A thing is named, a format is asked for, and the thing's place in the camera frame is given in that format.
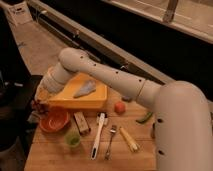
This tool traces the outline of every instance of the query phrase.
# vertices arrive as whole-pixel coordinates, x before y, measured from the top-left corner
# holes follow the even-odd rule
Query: yellow tray
[[[96,91],[86,96],[73,98],[86,80],[95,81]],[[89,75],[79,73],[67,83],[63,91],[49,99],[49,105],[67,109],[101,109],[106,100],[107,86]]]

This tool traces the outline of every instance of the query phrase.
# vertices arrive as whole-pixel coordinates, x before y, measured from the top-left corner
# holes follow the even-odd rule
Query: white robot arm
[[[162,86],[96,63],[74,48],[61,51],[59,63],[41,84],[57,93],[77,72],[93,76],[155,113],[158,171],[213,171],[210,111],[196,86],[185,81]]]

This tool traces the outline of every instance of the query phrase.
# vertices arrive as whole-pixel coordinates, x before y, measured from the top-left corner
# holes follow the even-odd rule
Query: floor
[[[47,69],[57,63],[60,51],[67,47],[65,43],[48,32],[37,22],[23,25],[10,24],[21,56],[32,75],[43,75]],[[31,144],[34,132],[28,133]],[[0,171],[23,171],[26,157],[19,140],[8,150],[0,152]]]
[[[58,54],[67,47],[35,21],[17,27],[11,24],[11,29],[23,60],[33,75],[43,75],[56,64]]]

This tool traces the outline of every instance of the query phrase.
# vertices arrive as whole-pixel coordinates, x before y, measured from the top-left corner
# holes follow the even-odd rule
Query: green cup
[[[65,135],[65,142],[72,148],[77,147],[80,144],[81,136],[78,131],[69,131]]]

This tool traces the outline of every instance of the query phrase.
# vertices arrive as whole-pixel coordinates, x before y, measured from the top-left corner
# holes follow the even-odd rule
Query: bowl
[[[70,121],[70,114],[64,108],[50,108],[47,116],[40,119],[39,126],[45,132],[57,132]]]

